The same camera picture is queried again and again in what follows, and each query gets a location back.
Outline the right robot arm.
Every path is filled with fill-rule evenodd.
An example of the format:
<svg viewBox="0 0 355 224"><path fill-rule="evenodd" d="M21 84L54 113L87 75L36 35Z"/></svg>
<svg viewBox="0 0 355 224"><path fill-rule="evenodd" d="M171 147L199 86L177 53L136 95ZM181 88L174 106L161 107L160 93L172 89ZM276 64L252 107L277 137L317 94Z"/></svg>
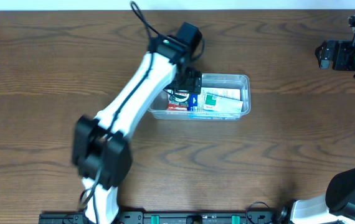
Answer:
<svg viewBox="0 0 355 224"><path fill-rule="evenodd" d="M315 56L319 68L353 72L355 79L355 15L348 17L348 25L353 30L351 40L326 40ZM345 150L345 159L355 156L355 148ZM274 223L355 223L355 166L336 174L324 194L283 207Z"/></svg>

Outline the clear plastic container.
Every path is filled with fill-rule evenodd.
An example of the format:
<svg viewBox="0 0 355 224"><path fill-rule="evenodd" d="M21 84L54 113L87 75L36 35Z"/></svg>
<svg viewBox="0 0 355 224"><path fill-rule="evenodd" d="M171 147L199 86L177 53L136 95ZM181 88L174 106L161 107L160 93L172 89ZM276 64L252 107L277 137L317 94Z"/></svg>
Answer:
<svg viewBox="0 0 355 224"><path fill-rule="evenodd" d="M153 101L148 111L156 119L175 120L238 120L251 110L250 80L246 75L208 73L202 76L202 88L233 88L240 90L240 99L244 102L242 112L237 119L198 119L192 118L190 111L167 110L169 95L162 91Z"/></svg>

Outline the red medicine box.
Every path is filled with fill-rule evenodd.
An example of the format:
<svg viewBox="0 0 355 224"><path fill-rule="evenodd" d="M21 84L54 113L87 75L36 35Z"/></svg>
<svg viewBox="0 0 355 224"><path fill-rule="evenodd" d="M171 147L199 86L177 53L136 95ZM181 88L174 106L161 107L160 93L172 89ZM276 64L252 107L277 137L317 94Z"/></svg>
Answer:
<svg viewBox="0 0 355 224"><path fill-rule="evenodd" d="M172 111L187 111L188 105L181 105L181 104L173 104L173 103L168 103L167 110L172 110Z"/></svg>

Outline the dark green round-logo box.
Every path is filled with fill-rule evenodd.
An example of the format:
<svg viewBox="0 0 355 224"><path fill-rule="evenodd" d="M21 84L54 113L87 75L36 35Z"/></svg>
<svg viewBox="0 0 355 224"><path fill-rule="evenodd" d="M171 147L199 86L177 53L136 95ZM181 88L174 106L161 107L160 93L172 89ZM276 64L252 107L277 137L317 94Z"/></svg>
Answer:
<svg viewBox="0 0 355 224"><path fill-rule="evenodd" d="M169 104L184 106L184 107L189 106L189 99L190 99L189 93L178 93L173 90L167 90L167 92L169 95L168 98Z"/></svg>

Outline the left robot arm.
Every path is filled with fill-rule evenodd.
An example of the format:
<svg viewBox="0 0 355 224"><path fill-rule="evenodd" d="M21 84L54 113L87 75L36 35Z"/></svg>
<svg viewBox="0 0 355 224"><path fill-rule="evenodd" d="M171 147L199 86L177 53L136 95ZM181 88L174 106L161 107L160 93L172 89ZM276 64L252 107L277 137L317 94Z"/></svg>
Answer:
<svg viewBox="0 0 355 224"><path fill-rule="evenodd" d="M187 22L176 35L150 37L139 68L120 94L94 118L77 121L72 164L85 186L80 205L88 222L112 223L116 218L118 186L133 163L130 141L156 97L163 91L200 93L202 72L191 63L203 44L200 30Z"/></svg>

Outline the blue fever patch box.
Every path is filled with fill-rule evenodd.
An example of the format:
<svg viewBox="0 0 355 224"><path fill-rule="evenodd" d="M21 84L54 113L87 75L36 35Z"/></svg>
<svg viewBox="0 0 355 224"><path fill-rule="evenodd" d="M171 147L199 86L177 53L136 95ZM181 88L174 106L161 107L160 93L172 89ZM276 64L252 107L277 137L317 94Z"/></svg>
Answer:
<svg viewBox="0 0 355 224"><path fill-rule="evenodd" d="M237 119L240 113L220 113L203 110L203 102L207 94L217 95L224 98L240 100L240 90L233 88L202 88L199 95L192 94L189 99L188 111L192 118L198 119Z"/></svg>

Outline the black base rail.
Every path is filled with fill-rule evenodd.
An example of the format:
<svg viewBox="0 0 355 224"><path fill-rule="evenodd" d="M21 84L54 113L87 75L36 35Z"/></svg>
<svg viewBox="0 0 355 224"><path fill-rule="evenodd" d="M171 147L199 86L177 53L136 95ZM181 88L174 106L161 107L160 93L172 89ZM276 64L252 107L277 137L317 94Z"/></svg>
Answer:
<svg viewBox="0 0 355 224"><path fill-rule="evenodd" d="M251 224L280 223L267 211L248 213L147 213L121 212L111 224ZM43 213L38 224L90 224L83 212Z"/></svg>

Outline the white green medicine box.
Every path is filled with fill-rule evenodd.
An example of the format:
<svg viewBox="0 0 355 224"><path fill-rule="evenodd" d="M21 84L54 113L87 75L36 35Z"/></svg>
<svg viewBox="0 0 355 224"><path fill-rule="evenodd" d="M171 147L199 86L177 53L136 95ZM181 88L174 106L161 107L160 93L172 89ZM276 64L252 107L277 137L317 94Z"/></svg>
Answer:
<svg viewBox="0 0 355 224"><path fill-rule="evenodd" d="M203 110L220 113L240 113L243 101L207 94L203 102Z"/></svg>

